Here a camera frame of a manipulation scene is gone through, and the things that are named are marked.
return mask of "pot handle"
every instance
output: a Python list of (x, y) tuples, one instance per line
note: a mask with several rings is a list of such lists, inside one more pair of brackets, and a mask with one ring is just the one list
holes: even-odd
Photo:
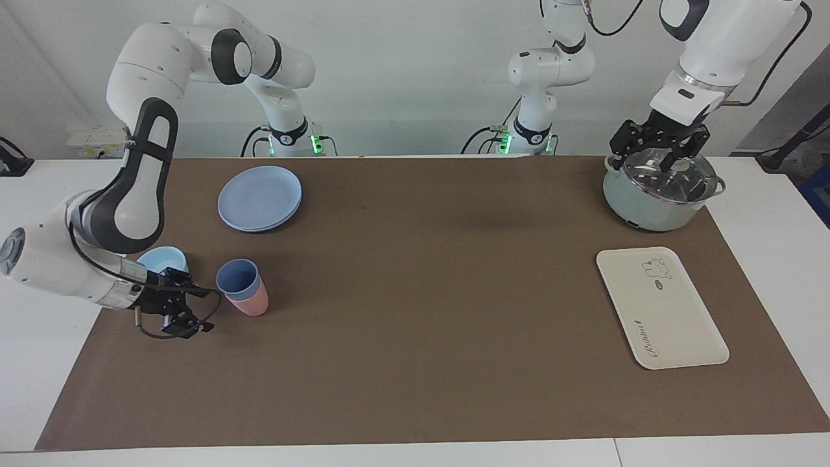
[(718, 194), (723, 194), (726, 191), (726, 182), (721, 177), (716, 177), (718, 179), (718, 185), (720, 186), (720, 191), (715, 189), (715, 192), (712, 196), (717, 196)]
[(609, 155), (609, 156), (607, 156), (607, 157), (603, 157), (603, 162), (605, 163), (605, 170), (607, 170), (608, 172), (617, 172), (617, 170), (616, 170), (616, 169), (614, 169), (614, 168), (611, 166), (611, 164), (610, 164), (610, 163), (608, 163), (608, 161), (609, 161), (609, 160), (611, 160), (613, 157), (614, 157), (614, 156), (612, 156), (612, 155)]

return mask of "brown table mat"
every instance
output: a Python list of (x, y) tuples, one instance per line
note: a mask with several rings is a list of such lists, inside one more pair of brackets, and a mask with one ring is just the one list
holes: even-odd
[[(299, 211), (270, 233), (228, 228), (219, 191), (268, 164), (302, 180)], [(271, 309), (225, 302), (216, 329), (174, 342), (104, 310), (37, 449), (830, 430), (709, 213), (631, 229), (603, 174), (597, 157), (176, 160), (159, 244), (205, 286), (253, 259)], [(680, 256), (726, 364), (634, 361), (595, 257), (650, 246)]]

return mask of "power outlet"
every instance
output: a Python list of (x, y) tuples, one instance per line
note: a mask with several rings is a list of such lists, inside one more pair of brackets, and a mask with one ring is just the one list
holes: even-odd
[(80, 129), (71, 132), (66, 145), (81, 159), (120, 159), (126, 137), (121, 129)]

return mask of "blue cup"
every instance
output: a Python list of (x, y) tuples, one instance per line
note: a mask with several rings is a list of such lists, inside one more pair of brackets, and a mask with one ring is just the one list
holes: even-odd
[(216, 274), (216, 286), (234, 302), (241, 302), (254, 296), (259, 290), (261, 279), (259, 268), (250, 259), (228, 261)]

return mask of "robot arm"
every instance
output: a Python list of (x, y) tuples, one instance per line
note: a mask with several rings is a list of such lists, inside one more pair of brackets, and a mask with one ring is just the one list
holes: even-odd
[(207, 289), (185, 273), (151, 273), (117, 253), (145, 250), (164, 228), (176, 110), (191, 79), (230, 85), (260, 73), (260, 81), (304, 87), (314, 65), (220, 3), (199, 8), (196, 21), (136, 29), (107, 86), (107, 102), (130, 132), (122, 168), (103, 189), (72, 196), (42, 222), (15, 229), (2, 243), (0, 273), (102, 307), (164, 315), (163, 330), (173, 337), (210, 330), (184, 301), (185, 293), (203, 296)]
[(581, 0), (544, 0), (544, 25), (554, 46), (519, 53), (510, 60), (510, 82), (521, 91), (519, 115), (510, 124), (509, 152), (544, 150), (556, 111), (550, 88), (586, 82), (593, 52), (586, 46)]
[[(311, 85), (315, 64), (305, 52), (259, 31), (236, 10), (219, 2), (199, 7), (196, 26), (181, 27), (184, 34), (200, 27), (233, 27), (251, 48), (251, 75), (245, 86), (265, 109), (271, 134), (269, 141), (279, 156), (306, 156), (320, 151), (312, 137), (312, 126), (303, 113), (294, 89)], [(195, 81), (205, 81), (192, 76)]]
[(709, 137), (702, 124), (729, 97), (786, 27), (798, 0), (662, 0), (663, 27), (686, 45), (651, 102), (648, 120), (627, 120), (611, 139), (619, 168), (630, 154), (667, 149), (662, 168), (694, 157)]

